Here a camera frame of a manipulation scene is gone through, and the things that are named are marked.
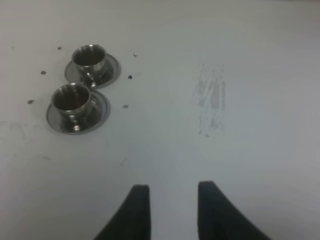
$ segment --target black object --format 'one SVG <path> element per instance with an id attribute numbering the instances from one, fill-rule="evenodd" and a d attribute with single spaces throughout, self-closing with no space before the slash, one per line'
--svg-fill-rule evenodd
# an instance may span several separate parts
<path id="1" fill-rule="evenodd" d="M 147 185 L 135 185 L 117 213 L 94 240 L 150 239 L 149 187 Z"/>
<path id="2" fill-rule="evenodd" d="M 198 186 L 198 234 L 199 240 L 270 240 L 212 181 Z"/>

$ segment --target white surface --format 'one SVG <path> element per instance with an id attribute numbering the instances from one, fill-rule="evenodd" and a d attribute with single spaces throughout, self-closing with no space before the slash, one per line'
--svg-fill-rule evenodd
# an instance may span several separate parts
<path id="1" fill-rule="evenodd" d="M 203 180 L 272 239 L 319 238 L 319 2 L 0 2 L 0 239 L 90 240 L 148 184 L 152 239 L 195 240 Z M 51 94 L 86 44 L 122 66 L 101 90 L 110 118 L 85 135 L 53 132 Z M 222 66 L 226 110 L 206 110 L 199 79 Z"/>

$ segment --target metal saucer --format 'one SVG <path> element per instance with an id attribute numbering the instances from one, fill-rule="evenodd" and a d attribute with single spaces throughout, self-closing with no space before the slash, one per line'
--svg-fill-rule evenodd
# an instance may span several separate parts
<path id="1" fill-rule="evenodd" d="M 46 111 L 49 126 L 57 132 L 78 135 L 88 133 L 100 127 L 109 117 L 111 105 L 109 100 L 98 91 L 91 91 L 92 112 L 80 125 L 66 121 L 50 104 Z"/>
<path id="2" fill-rule="evenodd" d="M 69 83 L 85 84 L 88 88 L 103 88 L 114 83 L 121 73 L 121 66 L 115 57 L 106 54 L 106 61 L 111 64 L 112 70 L 107 71 L 102 77 L 94 81 L 87 79 L 77 69 L 76 65 L 70 61 L 65 68 L 64 76 Z"/>

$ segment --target metal cup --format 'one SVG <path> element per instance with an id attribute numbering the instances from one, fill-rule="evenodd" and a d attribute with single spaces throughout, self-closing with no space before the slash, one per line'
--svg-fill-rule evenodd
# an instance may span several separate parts
<path id="1" fill-rule="evenodd" d="M 52 106 L 69 123 L 81 124 L 92 112 L 90 90 L 78 83 L 59 87 L 51 97 Z"/>
<path id="2" fill-rule="evenodd" d="M 106 55 L 103 47 L 97 44 L 86 45 L 72 54 L 72 62 L 87 80 L 95 81 L 112 69 L 111 64 L 106 60 Z"/>

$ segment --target stainless steel cup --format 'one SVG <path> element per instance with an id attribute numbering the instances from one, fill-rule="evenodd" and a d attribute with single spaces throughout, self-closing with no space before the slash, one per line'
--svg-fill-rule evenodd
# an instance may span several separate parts
<path id="1" fill-rule="evenodd" d="M 91 92 L 78 83 L 69 83 L 59 87 L 51 97 L 52 106 L 68 122 L 82 123 L 92 112 Z"/>
<path id="2" fill-rule="evenodd" d="M 94 81 L 112 69 L 106 54 L 106 50 L 97 44 L 86 45 L 72 54 L 72 62 L 85 78 Z"/>

